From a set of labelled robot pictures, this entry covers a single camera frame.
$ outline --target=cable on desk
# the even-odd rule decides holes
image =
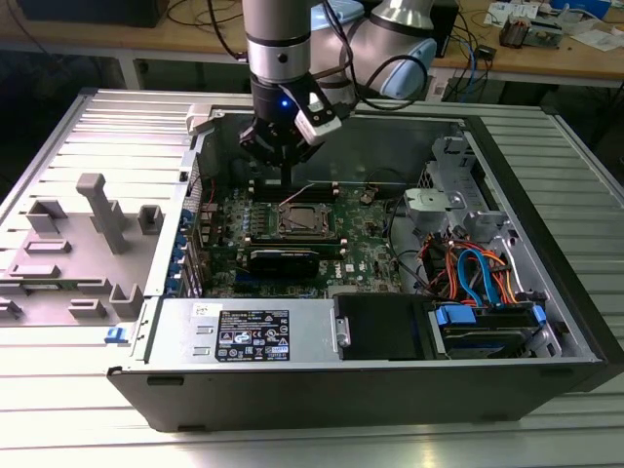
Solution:
[[[169,7],[167,9],[166,15],[167,15],[167,19],[174,22],[175,24],[179,24],[181,26],[192,26],[192,27],[198,27],[198,26],[213,26],[212,22],[203,22],[201,21],[201,17],[203,15],[206,15],[208,13],[208,10],[204,10],[203,12],[198,13],[197,15],[195,15],[195,18],[193,19],[195,22],[186,22],[183,21],[181,19],[176,19],[174,18],[174,10],[176,10],[178,7],[180,7],[181,5],[188,3],[188,2],[192,2],[192,0],[178,0],[177,2],[175,2],[171,7]],[[215,12],[225,12],[227,10],[230,10],[234,5],[236,5],[236,2],[234,2],[232,0],[232,3],[230,5],[228,5],[227,7],[221,7],[221,8],[215,8],[214,11]],[[232,17],[229,18],[224,18],[224,19],[219,19],[216,23],[217,24],[223,24],[225,22],[229,22],[232,20],[235,20],[237,18],[240,18],[243,14],[238,14],[238,15],[234,15]]]
[[[62,70],[68,77],[72,77],[72,73],[71,70],[69,70],[69,68],[67,68],[66,66],[64,66],[62,64],[62,62],[55,58],[52,54],[50,54],[45,47],[43,47],[41,45],[41,43],[32,35],[30,34],[30,32],[28,32],[28,30],[24,27],[24,25],[21,23],[20,19],[18,18],[18,15],[16,14],[15,10],[13,9],[13,6],[11,5],[11,1],[10,0],[5,0],[4,2],[7,5],[7,8],[9,9],[9,14],[11,15],[11,18],[13,18],[13,21],[16,23],[16,25],[19,27],[19,29],[21,29],[21,32],[24,33],[24,35],[30,39],[30,41],[32,41],[32,43],[37,46],[37,48],[48,58],[50,59],[55,66],[57,66],[60,70]]]
[[[230,48],[230,46],[227,45],[227,42],[225,41],[225,37],[223,37],[223,34],[221,33],[221,29],[218,27],[218,22],[216,20],[215,6],[213,5],[213,0],[206,0],[206,2],[208,4],[208,13],[211,16],[211,22],[213,23],[214,34],[216,34],[216,38],[218,39],[218,42],[221,43],[221,46],[223,47],[223,49],[225,49],[225,52],[227,52],[227,54],[229,56],[231,56],[233,59],[235,59],[237,61],[247,59],[247,53],[245,53],[245,52],[234,52]]]

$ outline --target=metal table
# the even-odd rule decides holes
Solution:
[[[73,196],[85,168],[109,181],[126,213],[147,200],[166,209],[188,144],[192,103],[248,97],[102,91],[80,96],[0,207],[0,269],[51,194]],[[459,104],[414,107],[449,114]],[[536,107],[462,105],[483,117],[614,334],[624,345],[624,192],[563,120]],[[106,381],[128,348],[108,327],[0,329],[3,466],[604,466],[624,463],[624,377],[560,397],[519,422],[218,434],[162,434]]]

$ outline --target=computer case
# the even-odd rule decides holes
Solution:
[[[29,20],[155,27],[169,0],[18,0],[18,4]]]

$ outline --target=label sticker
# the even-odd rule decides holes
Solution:
[[[193,317],[216,317],[223,308],[223,304],[207,304],[195,302],[193,304]]]
[[[288,310],[220,310],[217,336],[215,357],[222,363],[291,358]]]

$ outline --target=desk clutter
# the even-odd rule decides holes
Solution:
[[[607,52],[624,46],[624,34],[617,26],[609,32],[600,29],[605,28],[603,18],[610,6],[610,0],[493,2],[484,24],[501,27],[499,42],[504,47],[558,48],[564,36],[569,35]]]

